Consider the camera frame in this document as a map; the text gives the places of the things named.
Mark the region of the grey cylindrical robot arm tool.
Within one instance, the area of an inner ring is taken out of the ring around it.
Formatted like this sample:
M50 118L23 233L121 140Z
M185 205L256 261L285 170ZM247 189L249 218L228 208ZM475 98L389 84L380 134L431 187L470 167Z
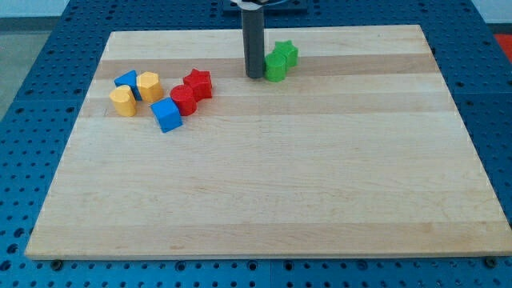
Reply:
M262 78L265 71L264 6L267 0L232 0L240 10L245 72L249 78Z

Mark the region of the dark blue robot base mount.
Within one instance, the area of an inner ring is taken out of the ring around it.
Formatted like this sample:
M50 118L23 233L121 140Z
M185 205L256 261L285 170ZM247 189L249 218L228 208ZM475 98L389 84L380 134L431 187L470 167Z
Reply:
M224 16L239 15L242 10L256 8L263 8L265 12L305 12L308 9L308 2L309 0L222 0L222 14Z

